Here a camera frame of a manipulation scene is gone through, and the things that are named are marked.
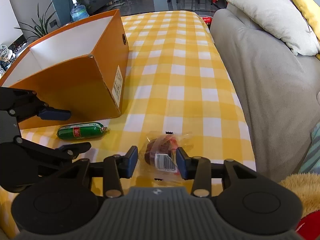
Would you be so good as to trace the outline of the yellow cushion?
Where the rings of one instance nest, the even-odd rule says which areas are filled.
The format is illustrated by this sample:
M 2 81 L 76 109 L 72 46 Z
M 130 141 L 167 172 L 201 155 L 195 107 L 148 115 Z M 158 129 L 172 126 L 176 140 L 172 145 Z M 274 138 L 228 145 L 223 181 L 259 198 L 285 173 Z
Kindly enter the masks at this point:
M 314 0 L 292 0 L 319 42 L 319 5 Z

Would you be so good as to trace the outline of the yellow checkered tablecloth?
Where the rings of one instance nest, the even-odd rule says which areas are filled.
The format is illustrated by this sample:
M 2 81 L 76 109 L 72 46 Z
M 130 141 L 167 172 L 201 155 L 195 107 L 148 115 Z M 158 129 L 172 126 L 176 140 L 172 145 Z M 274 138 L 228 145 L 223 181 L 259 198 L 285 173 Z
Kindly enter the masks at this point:
M 92 162 L 142 148 L 151 131 L 192 133 L 191 156 L 255 169 L 248 126 L 212 36 L 193 12 L 121 17 L 129 45 L 121 115 L 83 154 Z

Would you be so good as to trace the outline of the beige sofa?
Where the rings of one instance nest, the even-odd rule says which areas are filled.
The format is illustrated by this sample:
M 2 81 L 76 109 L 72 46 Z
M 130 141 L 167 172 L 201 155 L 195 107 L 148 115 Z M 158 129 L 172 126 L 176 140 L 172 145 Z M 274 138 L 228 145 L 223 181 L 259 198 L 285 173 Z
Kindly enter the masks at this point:
M 319 122 L 319 60 L 294 55 L 238 8 L 210 28 L 249 127 L 257 171 L 281 181 L 298 172 Z

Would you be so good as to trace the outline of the cream cushion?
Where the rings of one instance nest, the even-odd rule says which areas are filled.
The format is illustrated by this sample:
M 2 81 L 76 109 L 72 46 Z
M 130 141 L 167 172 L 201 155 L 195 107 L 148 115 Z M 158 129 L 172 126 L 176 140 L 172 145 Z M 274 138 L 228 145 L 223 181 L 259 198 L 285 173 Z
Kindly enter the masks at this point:
M 294 55 L 315 56 L 319 42 L 291 0 L 227 0 L 264 31 L 282 40 Z

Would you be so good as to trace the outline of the clear bag red dates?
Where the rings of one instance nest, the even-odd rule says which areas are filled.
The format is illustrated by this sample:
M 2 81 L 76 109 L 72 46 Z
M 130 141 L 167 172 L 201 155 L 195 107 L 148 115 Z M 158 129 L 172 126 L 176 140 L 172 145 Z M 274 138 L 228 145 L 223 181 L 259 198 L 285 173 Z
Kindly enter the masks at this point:
M 192 133 L 151 131 L 139 152 L 142 165 L 148 172 L 178 174 L 176 151 L 179 147 L 193 148 L 192 137 Z

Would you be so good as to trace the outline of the green sausage stick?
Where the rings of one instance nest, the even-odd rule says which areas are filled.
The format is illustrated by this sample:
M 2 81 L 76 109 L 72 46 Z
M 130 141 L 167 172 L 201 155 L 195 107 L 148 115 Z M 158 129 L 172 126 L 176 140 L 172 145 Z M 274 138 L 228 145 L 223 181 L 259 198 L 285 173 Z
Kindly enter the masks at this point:
M 89 122 L 62 126 L 57 130 L 61 140 L 80 140 L 102 137 L 108 128 L 99 122 Z

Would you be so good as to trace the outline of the striped teal cushion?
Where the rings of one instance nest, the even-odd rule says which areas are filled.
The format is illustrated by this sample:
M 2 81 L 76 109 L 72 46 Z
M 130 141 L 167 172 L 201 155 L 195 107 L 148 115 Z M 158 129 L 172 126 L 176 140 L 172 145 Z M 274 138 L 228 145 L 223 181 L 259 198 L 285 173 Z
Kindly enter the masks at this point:
M 298 173 L 319 174 L 320 170 L 320 125 L 311 132 L 311 145 Z

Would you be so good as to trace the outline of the potted long-leaf plant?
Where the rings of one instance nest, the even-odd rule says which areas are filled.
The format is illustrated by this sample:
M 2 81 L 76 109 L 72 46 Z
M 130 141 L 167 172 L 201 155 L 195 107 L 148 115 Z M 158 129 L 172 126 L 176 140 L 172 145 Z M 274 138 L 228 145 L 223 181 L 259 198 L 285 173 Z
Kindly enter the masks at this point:
M 27 38 L 42 38 L 49 34 L 49 22 L 55 16 L 56 10 L 54 9 L 50 14 L 48 11 L 52 8 L 53 2 L 50 2 L 47 9 L 41 13 L 39 3 L 36 7 L 36 19 L 31 18 L 31 24 L 18 21 L 19 27 L 15 29 L 27 32 L 30 36 Z

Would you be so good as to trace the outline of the blue water jug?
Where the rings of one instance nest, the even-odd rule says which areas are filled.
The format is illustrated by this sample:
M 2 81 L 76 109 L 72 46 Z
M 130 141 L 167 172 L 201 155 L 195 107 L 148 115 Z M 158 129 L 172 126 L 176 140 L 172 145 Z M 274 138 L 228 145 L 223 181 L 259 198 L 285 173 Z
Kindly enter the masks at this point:
M 86 7 L 77 2 L 77 0 L 72 0 L 73 7 L 71 9 L 70 15 L 73 22 L 83 20 L 84 18 L 89 17 L 89 14 L 86 10 Z

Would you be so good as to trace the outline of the red bag on floor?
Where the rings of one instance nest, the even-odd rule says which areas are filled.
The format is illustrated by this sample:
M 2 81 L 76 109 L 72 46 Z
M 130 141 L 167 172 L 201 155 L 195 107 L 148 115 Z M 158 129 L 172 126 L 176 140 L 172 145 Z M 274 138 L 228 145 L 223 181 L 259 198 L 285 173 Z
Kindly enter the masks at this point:
M 201 18 L 206 25 L 208 25 L 208 26 L 211 25 L 212 20 L 213 20 L 212 16 L 201 16 Z

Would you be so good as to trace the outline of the orange cardboard storage box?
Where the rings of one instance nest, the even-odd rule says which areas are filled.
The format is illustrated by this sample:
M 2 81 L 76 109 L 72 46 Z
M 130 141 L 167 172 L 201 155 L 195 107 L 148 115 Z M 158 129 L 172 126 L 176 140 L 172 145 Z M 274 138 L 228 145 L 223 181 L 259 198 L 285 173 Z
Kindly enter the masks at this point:
M 33 90 L 71 112 L 70 124 L 121 115 L 129 45 L 119 10 L 71 23 L 39 38 L 18 56 L 2 87 Z

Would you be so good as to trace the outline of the yellow plush toy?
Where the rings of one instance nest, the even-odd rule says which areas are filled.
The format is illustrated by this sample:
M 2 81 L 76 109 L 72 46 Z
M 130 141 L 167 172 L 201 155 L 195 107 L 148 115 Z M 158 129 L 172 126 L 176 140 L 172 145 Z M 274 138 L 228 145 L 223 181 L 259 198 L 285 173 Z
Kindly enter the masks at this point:
M 303 206 L 302 217 L 320 210 L 320 176 L 316 173 L 292 174 L 279 184 L 295 193 Z

